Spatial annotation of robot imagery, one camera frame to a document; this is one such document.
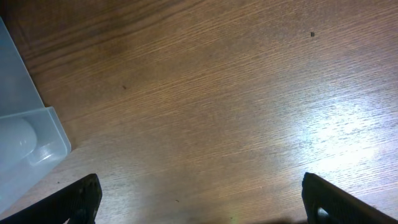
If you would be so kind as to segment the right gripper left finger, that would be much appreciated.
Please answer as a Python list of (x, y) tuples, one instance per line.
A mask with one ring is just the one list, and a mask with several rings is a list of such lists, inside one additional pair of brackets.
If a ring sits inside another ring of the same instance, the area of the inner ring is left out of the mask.
[(95, 224), (101, 199), (99, 178), (89, 174), (1, 220), (1, 224)]

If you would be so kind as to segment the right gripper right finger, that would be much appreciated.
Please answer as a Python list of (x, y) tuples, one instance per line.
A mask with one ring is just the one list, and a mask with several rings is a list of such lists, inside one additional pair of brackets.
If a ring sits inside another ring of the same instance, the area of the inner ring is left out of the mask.
[(304, 174), (302, 200), (309, 223), (397, 224), (396, 219), (313, 173)]

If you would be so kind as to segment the grey cup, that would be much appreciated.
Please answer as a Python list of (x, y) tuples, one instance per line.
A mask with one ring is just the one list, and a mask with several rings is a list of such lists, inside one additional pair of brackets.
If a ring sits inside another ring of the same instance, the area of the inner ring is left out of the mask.
[(30, 154), (37, 145), (37, 135), (23, 118), (1, 120), (1, 172)]

